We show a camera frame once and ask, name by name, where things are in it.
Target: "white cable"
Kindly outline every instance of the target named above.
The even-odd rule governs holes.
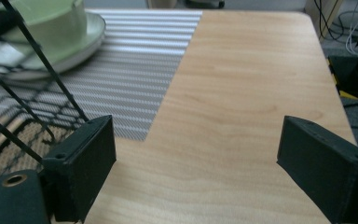
[[[353,25],[353,20],[354,20],[354,13],[355,13],[357,7],[358,7],[358,1],[357,1],[357,3],[356,3],[356,6],[355,6],[355,8],[354,8],[354,10],[353,10],[353,13],[352,13],[350,34],[349,34],[349,36],[348,36],[348,38],[347,38],[347,41],[346,41],[346,43],[345,43],[345,48],[347,49],[347,51],[348,51],[350,54],[356,55],[356,56],[358,56],[358,52],[356,52],[356,51],[354,50],[353,46],[352,46],[352,36],[353,36],[353,33],[355,32],[357,26],[358,26],[358,22],[357,22],[356,25],[353,27],[353,29],[352,29],[352,25]]]

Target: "green bowl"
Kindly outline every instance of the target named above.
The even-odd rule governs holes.
[[[83,0],[12,0],[10,4],[20,12],[31,35],[46,55],[64,54],[87,32]],[[26,41],[19,29],[7,33],[4,38]],[[21,45],[16,45],[16,48],[26,50]]]

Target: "striped mat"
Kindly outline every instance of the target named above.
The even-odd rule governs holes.
[[[62,82],[89,118],[111,114],[116,136],[145,140],[202,13],[90,12],[105,19],[103,44]]]

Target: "wooden tabletop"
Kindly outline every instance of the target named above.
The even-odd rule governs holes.
[[[284,115],[354,143],[310,18],[204,11],[144,142],[86,223],[327,223],[277,163]]]

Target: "screw hole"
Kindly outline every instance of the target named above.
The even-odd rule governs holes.
[[[60,154],[56,155],[56,159],[59,159],[59,160],[65,158],[65,157],[66,157],[65,153],[60,153]]]
[[[13,175],[4,180],[2,185],[4,187],[10,188],[19,185],[27,179],[27,175]]]

